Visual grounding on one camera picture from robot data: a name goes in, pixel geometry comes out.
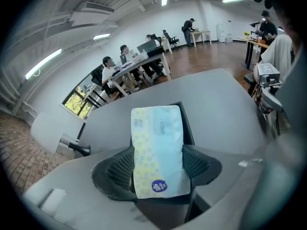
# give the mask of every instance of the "white ceiling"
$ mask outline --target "white ceiling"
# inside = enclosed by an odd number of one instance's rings
[[[69,18],[80,3],[85,1],[111,7],[115,12],[102,24],[72,27]],[[59,48],[73,52],[74,47],[82,43],[94,46],[96,41],[92,40],[93,36],[115,31],[117,21],[137,10],[144,12],[144,6],[152,2],[153,0],[35,0],[20,18],[10,37],[5,67],[15,67],[13,72],[22,69],[20,72],[24,75],[33,67],[34,62]]]

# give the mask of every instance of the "computer monitor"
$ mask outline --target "computer monitor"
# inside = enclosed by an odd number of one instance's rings
[[[155,43],[154,40],[150,40],[147,43],[144,43],[144,44],[138,46],[137,48],[138,48],[138,51],[140,53],[143,53],[143,50],[145,50],[146,52],[149,52],[149,51],[157,48],[157,44]]]

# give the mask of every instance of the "laptop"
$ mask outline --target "laptop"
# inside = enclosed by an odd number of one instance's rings
[[[137,48],[138,48],[138,51],[140,53],[143,53],[143,50],[145,50],[145,52],[149,52],[149,51],[157,48],[157,44],[155,43],[154,40],[150,40],[147,43],[144,43],[144,44],[138,46]]]
[[[127,59],[126,59],[125,54],[120,55],[120,60],[121,60],[121,63],[122,63],[123,65],[127,63]]]

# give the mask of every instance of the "purple logo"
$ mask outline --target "purple logo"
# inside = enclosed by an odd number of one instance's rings
[[[156,193],[163,192],[167,189],[167,185],[165,181],[162,180],[155,180],[152,183],[152,188]]]

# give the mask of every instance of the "paper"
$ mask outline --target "paper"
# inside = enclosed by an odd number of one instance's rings
[[[178,106],[133,109],[131,136],[138,198],[190,193],[190,181],[182,167],[183,127]]]

